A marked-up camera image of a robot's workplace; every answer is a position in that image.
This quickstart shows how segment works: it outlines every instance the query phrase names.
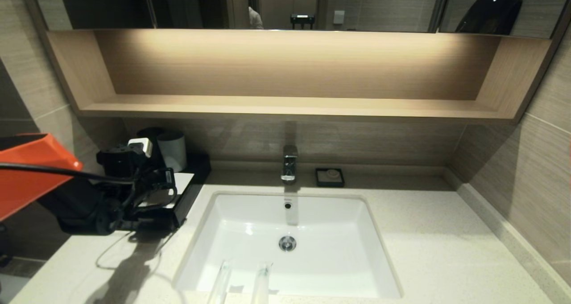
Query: chrome faucet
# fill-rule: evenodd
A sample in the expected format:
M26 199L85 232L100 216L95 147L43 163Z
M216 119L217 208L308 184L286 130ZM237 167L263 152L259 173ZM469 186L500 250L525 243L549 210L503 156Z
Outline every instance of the chrome faucet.
M286 185L295 184L295 161L298 159L298 148L293 145L284 146L284 164L281 170L281 181Z

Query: mirror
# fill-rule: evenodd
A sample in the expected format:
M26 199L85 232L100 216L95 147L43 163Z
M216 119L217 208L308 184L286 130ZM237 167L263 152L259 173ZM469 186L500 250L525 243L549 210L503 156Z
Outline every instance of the mirror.
M448 0L440 32L551 38L567 0Z
M436 32L444 0L37 0L49 30Z

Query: countertop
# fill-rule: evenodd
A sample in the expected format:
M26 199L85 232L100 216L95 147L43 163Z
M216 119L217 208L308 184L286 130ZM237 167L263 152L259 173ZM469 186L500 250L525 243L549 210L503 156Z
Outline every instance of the countertop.
M365 199L402 289L398 300L270 296L272 304L547 304L545 293L508 249L440 177L351 176L345 188L316 188L300 175L300 196L355 195ZM172 288L188 245L218 192L284 193L277 173L214 171L187 222L157 242L116 231L73 236L14 298L29 303L206 302L207 292ZM229 293L226 304L249 304Z

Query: white sink basin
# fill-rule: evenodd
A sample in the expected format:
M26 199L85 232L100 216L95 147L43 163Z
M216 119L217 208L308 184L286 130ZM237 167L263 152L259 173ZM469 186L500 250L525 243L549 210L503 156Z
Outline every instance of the white sink basin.
M273 262L270 294L400 298L367 205L357 198L214 196L187 252L178 290L209 292L231 259L229 292L252 292L257 266ZM279 247L284 236L293 251Z

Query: sink drain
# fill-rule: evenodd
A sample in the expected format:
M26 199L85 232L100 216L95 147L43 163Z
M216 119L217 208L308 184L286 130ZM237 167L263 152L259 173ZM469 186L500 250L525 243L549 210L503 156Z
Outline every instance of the sink drain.
M277 243L282 251L293 251L298 243L295 238L291 236L284 236L280 238L279 243Z

